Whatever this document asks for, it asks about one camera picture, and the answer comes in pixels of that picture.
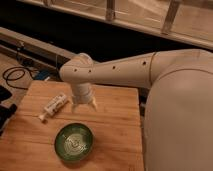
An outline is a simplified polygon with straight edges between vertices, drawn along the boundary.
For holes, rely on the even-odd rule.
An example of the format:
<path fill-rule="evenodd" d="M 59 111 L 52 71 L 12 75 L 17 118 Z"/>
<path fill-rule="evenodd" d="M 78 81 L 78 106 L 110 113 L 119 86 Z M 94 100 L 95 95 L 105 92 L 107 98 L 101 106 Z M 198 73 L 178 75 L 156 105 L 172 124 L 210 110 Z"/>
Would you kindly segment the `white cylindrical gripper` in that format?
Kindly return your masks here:
<path fill-rule="evenodd" d="M 72 99 L 75 103 L 73 103 L 71 106 L 72 112 L 74 112 L 77 108 L 77 104 L 88 104 L 89 102 L 91 102 L 91 107 L 94 110 L 97 110 L 98 105 L 96 103 L 96 99 L 93 99 L 93 90 L 90 83 L 72 84 L 71 89 Z"/>

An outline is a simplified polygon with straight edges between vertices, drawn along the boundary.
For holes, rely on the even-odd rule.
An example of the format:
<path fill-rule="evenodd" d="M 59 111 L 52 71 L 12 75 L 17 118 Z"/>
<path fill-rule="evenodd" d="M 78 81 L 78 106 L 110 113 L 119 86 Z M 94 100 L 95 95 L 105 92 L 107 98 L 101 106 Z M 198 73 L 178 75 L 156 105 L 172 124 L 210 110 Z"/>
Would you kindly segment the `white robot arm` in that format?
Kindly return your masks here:
<path fill-rule="evenodd" d="M 85 53 L 60 68 L 73 105 L 94 102 L 91 85 L 149 90 L 144 117 L 146 171 L 213 171 L 213 52 L 158 51 L 95 63 Z"/>

